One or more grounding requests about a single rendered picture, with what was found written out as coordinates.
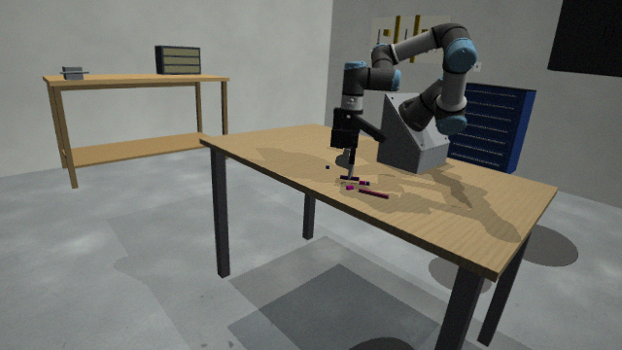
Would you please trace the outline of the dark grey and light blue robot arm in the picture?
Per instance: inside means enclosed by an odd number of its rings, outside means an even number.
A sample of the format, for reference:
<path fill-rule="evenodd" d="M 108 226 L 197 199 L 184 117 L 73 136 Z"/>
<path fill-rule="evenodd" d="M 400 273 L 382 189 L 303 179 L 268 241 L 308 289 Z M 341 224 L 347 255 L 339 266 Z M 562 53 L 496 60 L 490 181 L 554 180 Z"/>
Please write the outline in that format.
<path fill-rule="evenodd" d="M 441 46 L 443 79 L 438 78 L 419 96 L 402 102 L 398 111 L 403 121 L 417 132 L 425 129 L 433 116 L 439 133 L 462 132 L 467 126 L 467 99 L 464 97 L 467 73 L 476 63 L 477 53 L 467 29 L 458 23 L 434 26 L 397 44 L 376 45 L 371 52 L 372 68 L 366 67 L 363 61 L 346 62 L 341 109 L 361 110 L 365 89 L 397 91 L 401 74 L 394 65 Z"/>

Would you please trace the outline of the purple rod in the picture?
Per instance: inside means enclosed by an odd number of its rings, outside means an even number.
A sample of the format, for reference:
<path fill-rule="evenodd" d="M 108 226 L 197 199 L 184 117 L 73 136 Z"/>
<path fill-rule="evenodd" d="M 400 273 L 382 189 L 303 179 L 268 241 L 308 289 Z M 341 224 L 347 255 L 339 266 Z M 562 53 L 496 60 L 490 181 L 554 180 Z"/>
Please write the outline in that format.
<path fill-rule="evenodd" d="M 348 180 L 348 176 L 340 175 L 340 179 Z M 352 181 L 359 181 L 359 179 L 360 179 L 360 177 L 353 177 L 352 176 L 350 180 L 352 180 Z"/>

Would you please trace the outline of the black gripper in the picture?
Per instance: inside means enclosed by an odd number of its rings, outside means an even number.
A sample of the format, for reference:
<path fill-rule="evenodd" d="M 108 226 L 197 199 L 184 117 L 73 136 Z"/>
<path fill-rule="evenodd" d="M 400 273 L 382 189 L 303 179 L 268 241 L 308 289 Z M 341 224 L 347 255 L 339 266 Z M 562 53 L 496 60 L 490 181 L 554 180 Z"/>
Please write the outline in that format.
<path fill-rule="evenodd" d="M 356 148 L 358 148 L 360 132 L 360 129 L 353 125 L 351 121 L 355 115 L 362 114 L 363 109 L 359 111 L 345 110 L 341 109 L 341 107 L 333 109 L 333 126 L 331 130 L 330 146 L 336 149 L 344 148 L 343 154 L 336 157 L 335 164 L 348 169 L 348 180 L 351 179 L 354 173 L 355 153 Z M 351 118 L 346 118 L 348 115 Z"/>

